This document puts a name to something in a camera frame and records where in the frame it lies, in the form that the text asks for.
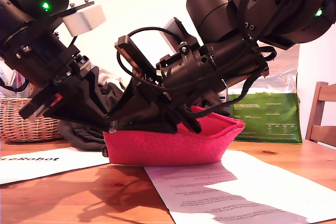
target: green package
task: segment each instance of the green package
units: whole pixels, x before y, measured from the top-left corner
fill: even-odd
[[[259,78],[244,99],[230,107],[232,117],[245,122],[236,141],[302,143],[296,88],[299,46],[277,53],[269,62],[270,75]],[[230,100],[239,96],[243,84],[229,88]]]

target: paper sheet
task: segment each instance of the paper sheet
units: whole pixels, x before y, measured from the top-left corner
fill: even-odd
[[[299,224],[336,218],[336,192],[246,153],[190,167],[145,167],[176,224]]]
[[[73,147],[0,157],[0,184],[48,176],[68,170],[108,164],[101,152]]]

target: wooden chair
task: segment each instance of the wooden chair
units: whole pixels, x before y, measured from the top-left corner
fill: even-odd
[[[336,84],[317,82],[306,139],[336,147],[336,126],[321,126],[324,102],[336,102]]]

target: pink pouch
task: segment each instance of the pink pouch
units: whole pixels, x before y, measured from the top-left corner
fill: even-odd
[[[203,110],[193,107],[194,112]],[[198,119],[200,134],[183,124],[176,134],[116,131],[104,132],[110,163],[123,165],[181,166],[219,161],[234,138],[243,131],[244,122],[215,113]]]

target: wooden table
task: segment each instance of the wooden table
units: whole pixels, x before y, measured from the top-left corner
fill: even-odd
[[[68,146],[65,141],[2,142],[0,154]],[[229,149],[336,190],[335,150],[309,141],[303,145],[234,142]],[[111,164],[4,185],[0,217],[1,224],[174,223],[143,168]]]

